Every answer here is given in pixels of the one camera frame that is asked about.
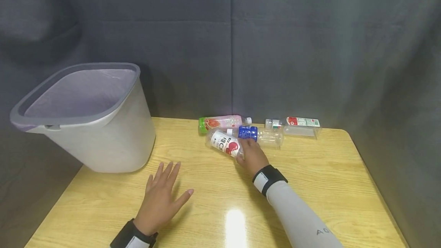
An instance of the wooden table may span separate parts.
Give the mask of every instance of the wooden table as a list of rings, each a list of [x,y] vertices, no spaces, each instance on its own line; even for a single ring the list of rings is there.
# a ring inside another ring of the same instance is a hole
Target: wooden table
[[[154,118],[154,124],[156,143],[144,168],[102,174],[82,167],[26,248],[108,247],[136,215],[148,175],[169,161],[182,162],[177,193],[195,193],[160,231],[157,247],[290,247],[251,178],[233,158],[205,146],[197,121]],[[348,133],[288,136],[281,150],[264,151],[346,248],[406,247]]]

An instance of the black wristband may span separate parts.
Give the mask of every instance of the black wristband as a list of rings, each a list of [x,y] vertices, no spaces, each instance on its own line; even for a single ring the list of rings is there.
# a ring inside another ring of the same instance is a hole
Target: black wristband
[[[155,245],[158,233],[154,233],[151,236],[146,236],[136,228],[136,226],[133,224],[133,220],[134,219],[131,219],[131,221],[127,222],[121,231],[119,231],[113,242],[110,243],[110,248],[125,248],[133,237],[137,237],[142,242],[148,243],[149,247],[153,247]]]
[[[278,169],[271,165],[267,165],[259,170],[253,177],[253,184],[266,197],[266,192],[270,186],[278,181],[288,180],[279,172]]]

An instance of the red and white label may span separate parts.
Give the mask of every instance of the red and white label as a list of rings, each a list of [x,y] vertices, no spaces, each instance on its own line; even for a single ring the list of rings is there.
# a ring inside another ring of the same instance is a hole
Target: red and white label
[[[240,150],[239,141],[220,130],[216,130],[211,137],[211,146],[231,155],[232,157],[236,157]]]
[[[299,117],[287,117],[287,124],[290,126],[313,126],[320,127],[320,122],[317,119],[299,118]]]

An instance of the gray curtain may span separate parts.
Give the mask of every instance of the gray curtain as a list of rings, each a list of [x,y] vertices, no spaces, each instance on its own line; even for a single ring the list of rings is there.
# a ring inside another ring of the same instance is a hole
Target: gray curtain
[[[80,166],[9,110],[62,67],[120,61],[154,116],[345,129],[411,247],[440,247],[440,3],[0,0],[0,243],[23,247]]]

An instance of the plastic bottle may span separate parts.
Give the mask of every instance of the plastic bottle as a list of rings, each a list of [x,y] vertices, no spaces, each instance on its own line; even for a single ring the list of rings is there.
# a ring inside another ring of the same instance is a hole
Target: plastic bottle
[[[320,122],[317,119],[287,117],[285,120],[267,119],[265,120],[266,129],[282,129],[286,135],[303,135],[316,137]]]
[[[279,129],[264,129],[255,126],[240,126],[232,129],[218,129],[234,138],[254,139],[262,147],[280,149],[283,144],[283,132]]]
[[[232,157],[243,157],[243,150],[237,138],[227,135],[220,129],[211,129],[205,137],[205,144]]]
[[[210,129],[236,128],[243,124],[251,123],[251,117],[242,117],[240,115],[202,117],[199,118],[199,133],[206,134]]]

